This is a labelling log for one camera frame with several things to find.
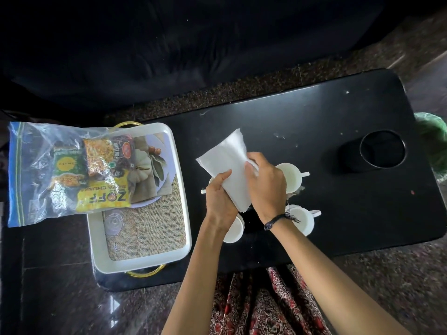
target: black bracelet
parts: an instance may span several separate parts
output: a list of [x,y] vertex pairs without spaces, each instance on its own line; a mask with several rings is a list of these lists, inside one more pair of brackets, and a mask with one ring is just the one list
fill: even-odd
[[299,220],[298,220],[297,218],[293,217],[293,216],[290,215],[289,213],[284,213],[284,214],[279,214],[279,215],[275,216],[271,221],[267,222],[267,223],[264,225],[264,230],[265,230],[265,231],[269,231],[270,229],[272,229],[274,223],[275,223],[276,221],[282,219],[282,218],[286,218],[286,219],[288,219],[288,220],[292,220],[292,221],[295,221],[295,222],[298,222],[298,223],[299,223]]

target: plastic bag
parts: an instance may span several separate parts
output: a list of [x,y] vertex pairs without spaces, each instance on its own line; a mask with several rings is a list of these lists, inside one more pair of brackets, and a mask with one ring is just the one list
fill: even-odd
[[430,113],[415,113],[414,116],[436,180],[447,180],[447,124]]
[[126,129],[11,122],[8,226],[131,206]]

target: granite floor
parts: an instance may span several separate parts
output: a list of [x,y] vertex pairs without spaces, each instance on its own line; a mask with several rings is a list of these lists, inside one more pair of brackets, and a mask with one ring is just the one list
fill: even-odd
[[[346,58],[326,58],[291,69],[240,79],[136,105],[106,124],[144,121],[354,74],[392,68],[406,84],[447,51],[447,9],[411,17],[381,42]],[[447,195],[447,186],[441,186]],[[109,293],[92,274],[82,215],[23,227],[20,327],[23,333],[158,334],[179,284]],[[414,334],[447,332],[447,238],[335,260],[367,293]]]

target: burlap cloth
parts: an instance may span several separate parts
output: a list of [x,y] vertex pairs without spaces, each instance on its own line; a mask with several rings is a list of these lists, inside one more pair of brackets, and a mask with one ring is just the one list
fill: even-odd
[[114,261],[165,253],[186,244],[177,176],[172,182],[172,194],[145,207],[105,211],[103,218],[116,212],[123,217],[123,228],[118,235],[105,237],[109,256]]

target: coffee table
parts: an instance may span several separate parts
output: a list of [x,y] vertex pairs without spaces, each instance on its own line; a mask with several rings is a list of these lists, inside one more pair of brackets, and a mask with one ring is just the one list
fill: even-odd
[[[160,118],[174,133],[186,187],[193,240],[205,216],[210,179],[195,159],[240,128],[249,151],[261,151],[273,164],[309,171],[305,189],[289,202],[319,209],[309,239],[329,257],[429,241],[446,232],[447,213],[416,132],[411,106],[399,78],[373,70],[321,84],[237,103]],[[380,129],[400,134],[407,158],[400,166],[346,173],[337,161],[345,142]],[[223,244],[220,272],[290,263],[254,211],[243,215],[240,241]],[[158,274],[136,279],[98,271],[98,284],[122,291],[182,281],[190,255]]]

